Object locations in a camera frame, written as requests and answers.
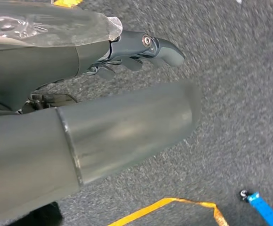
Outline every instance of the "gray carpet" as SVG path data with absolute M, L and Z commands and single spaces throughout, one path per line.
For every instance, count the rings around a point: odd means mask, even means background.
M 200 126 L 186 142 L 60 201 L 64 226 L 104 226 L 166 196 L 218 204 L 231 226 L 265 225 L 242 188 L 273 207 L 273 0 L 97 0 L 83 7 L 118 16 L 127 30 L 172 40 L 186 56 L 179 68 L 112 81 L 78 77 L 50 87 L 88 100 L 188 78 L 203 92 Z M 129 224 L 216 225 L 212 210 L 170 204 Z

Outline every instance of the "clear plastic cover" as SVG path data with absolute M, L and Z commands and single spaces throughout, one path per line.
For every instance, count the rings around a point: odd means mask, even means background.
M 117 17 L 47 3 L 0 0 L 0 43 L 60 47 L 112 40 L 122 32 Z

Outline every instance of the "orange strap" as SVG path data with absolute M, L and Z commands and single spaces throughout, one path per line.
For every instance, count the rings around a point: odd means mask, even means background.
M 202 207 L 214 209 L 214 219 L 219 226 L 228 226 L 228 224 L 225 221 L 223 215 L 217 208 L 215 203 L 213 202 L 193 202 L 188 199 L 179 199 L 179 198 L 164 198 L 152 205 L 136 211 L 134 213 L 129 214 L 126 217 L 117 220 L 113 222 L 109 226 L 124 226 L 132 221 L 143 217 L 145 215 L 149 214 L 155 210 L 161 208 L 163 206 L 167 205 L 170 202 L 183 202 L 188 204 L 196 204 Z

